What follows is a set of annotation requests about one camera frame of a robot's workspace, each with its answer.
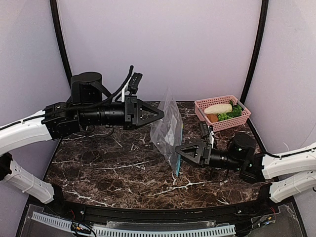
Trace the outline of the brown fried food piece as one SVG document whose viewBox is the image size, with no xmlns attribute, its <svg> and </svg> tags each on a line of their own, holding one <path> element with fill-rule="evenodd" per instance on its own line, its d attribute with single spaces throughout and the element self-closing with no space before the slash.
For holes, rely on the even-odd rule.
<svg viewBox="0 0 316 237">
<path fill-rule="evenodd" d="M 206 115 L 208 120 L 211 122 L 211 123 L 216 123 L 219 121 L 219 118 L 218 118 L 218 115 L 215 115 L 215 114 L 207 114 Z"/>
</svg>

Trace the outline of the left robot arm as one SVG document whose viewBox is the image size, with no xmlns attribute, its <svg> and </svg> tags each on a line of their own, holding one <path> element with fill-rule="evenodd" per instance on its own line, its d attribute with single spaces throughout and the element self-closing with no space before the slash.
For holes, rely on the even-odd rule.
<svg viewBox="0 0 316 237">
<path fill-rule="evenodd" d="M 44 204 L 62 205 L 62 189 L 23 169 L 10 151 L 29 144 L 58 140 L 89 126 L 121 126 L 134 130 L 160 120 L 164 112 L 137 98 L 141 73 L 131 66 L 122 85 L 111 93 L 98 72 L 71 77 L 71 99 L 0 128 L 0 179 Z"/>
</svg>

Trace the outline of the pink plastic basket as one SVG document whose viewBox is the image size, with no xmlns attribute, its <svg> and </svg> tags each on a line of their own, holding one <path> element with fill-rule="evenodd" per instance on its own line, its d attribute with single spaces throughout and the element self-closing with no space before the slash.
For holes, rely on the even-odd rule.
<svg viewBox="0 0 316 237">
<path fill-rule="evenodd" d="M 233 95 L 196 100 L 195 113 L 215 132 L 243 125 L 251 115 L 250 110 Z"/>
</svg>

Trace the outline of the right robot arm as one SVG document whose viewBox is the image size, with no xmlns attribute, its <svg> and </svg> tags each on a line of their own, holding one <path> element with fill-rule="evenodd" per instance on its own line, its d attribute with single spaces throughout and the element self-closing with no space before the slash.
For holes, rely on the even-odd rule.
<svg viewBox="0 0 316 237">
<path fill-rule="evenodd" d="M 293 151 L 270 154 L 255 153 L 256 142 L 249 135 L 237 133 L 226 150 L 214 147 L 214 138 L 180 145 L 175 152 L 186 162 L 239 173 L 247 183 L 261 183 L 288 174 L 289 177 L 270 182 L 260 188 L 259 196 L 274 203 L 316 186 L 316 145 Z"/>
</svg>

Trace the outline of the clear zip top bag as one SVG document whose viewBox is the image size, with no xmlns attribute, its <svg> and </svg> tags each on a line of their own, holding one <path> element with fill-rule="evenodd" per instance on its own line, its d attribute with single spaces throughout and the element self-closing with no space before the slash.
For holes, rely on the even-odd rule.
<svg viewBox="0 0 316 237">
<path fill-rule="evenodd" d="M 150 138 L 177 176 L 181 158 L 175 148 L 182 144 L 183 122 L 170 88 L 166 90 L 158 109 L 164 112 L 164 117 L 151 125 Z"/>
</svg>

